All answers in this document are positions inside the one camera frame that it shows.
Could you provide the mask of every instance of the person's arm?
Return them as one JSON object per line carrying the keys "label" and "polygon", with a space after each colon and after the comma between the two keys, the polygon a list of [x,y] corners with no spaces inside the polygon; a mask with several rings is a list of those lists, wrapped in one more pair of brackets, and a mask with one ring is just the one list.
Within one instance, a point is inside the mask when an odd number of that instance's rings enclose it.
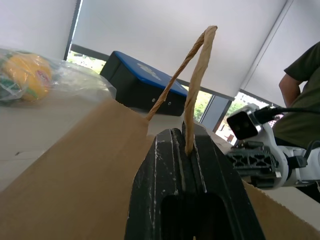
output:
{"label": "person's arm", "polygon": [[300,95],[299,85],[302,81],[297,81],[288,74],[284,75],[279,83],[285,106],[289,108],[296,98]]}
{"label": "person's arm", "polygon": [[290,107],[300,95],[299,85],[308,81],[317,68],[320,67],[320,42],[309,48],[301,57],[287,67],[286,75],[279,87],[287,107]]}

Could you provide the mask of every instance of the plastic bag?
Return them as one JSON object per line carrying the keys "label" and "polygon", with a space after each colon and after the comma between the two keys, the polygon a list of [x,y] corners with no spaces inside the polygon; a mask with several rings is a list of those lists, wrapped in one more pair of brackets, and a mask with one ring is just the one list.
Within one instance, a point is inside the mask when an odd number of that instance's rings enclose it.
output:
{"label": "plastic bag", "polygon": [[100,102],[115,98],[116,89],[91,69],[35,53],[0,48],[0,101],[33,102],[81,96]]}

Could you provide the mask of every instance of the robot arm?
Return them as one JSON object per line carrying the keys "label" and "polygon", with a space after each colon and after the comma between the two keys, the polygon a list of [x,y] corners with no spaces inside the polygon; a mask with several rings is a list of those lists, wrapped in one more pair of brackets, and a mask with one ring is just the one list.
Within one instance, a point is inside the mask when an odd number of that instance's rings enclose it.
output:
{"label": "robot arm", "polygon": [[320,181],[320,146],[307,150],[277,146],[268,124],[272,119],[265,117],[265,123],[261,123],[255,115],[258,110],[258,106],[249,104],[227,119],[237,139],[242,140],[226,154],[240,176],[250,177],[251,183],[261,189]]}

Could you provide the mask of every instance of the table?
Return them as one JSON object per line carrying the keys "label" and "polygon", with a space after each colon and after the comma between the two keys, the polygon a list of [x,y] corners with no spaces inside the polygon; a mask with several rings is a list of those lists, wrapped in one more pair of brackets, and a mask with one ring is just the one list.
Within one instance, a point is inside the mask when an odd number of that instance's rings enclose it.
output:
{"label": "table", "polygon": [[[76,96],[66,100],[49,95],[34,105],[0,106],[0,192],[97,104]],[[156,135],[169,128],[180,129],[182,122],[182,116],[156,114],[149,123],[148,134]],[[230,149],[228,142],[210,129],[207,131],[222,152]],[[316,201],[294,187],[265,193],[320,230],[320,204]]]}

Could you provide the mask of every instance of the twisted paper handle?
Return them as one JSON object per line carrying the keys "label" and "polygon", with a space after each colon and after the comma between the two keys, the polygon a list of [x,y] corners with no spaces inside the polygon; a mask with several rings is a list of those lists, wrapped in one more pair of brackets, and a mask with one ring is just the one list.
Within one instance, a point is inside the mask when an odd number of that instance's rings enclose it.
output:
{"label": "twisted paper handle", "polygon": [[195,103],[197,100],[197,95],[200,90],[201,80],[205,74],[205,71],[208,67],[212,43],[214,41],[217,26],[209,26],[198,38],[198,40],[193,45],[191,51],[188,53],[183,63],[179,67],[179,69],[175,72],[168,85],[165,87],[160,97],[154,104],[154,106],[149,111],[148,115],[145,117],[148,121],[152,119],[152,117],[156,114],[160,105],[166,100],[168,92],[171,86],[174,84],[175,80],[179,76],[179,74],[185,69],[190,60],[196,55],[199,48],[203,45],[203,48],[200,52],[200,56],[196,66],[193,70],[192,77],[190,80],[189,91],[186,97],[186,101],[184,104],[184,122],[186,129],[186,137],[185,137],[185,153],[189,155],[193,150],[194,146],[194,111],[195,111]]}

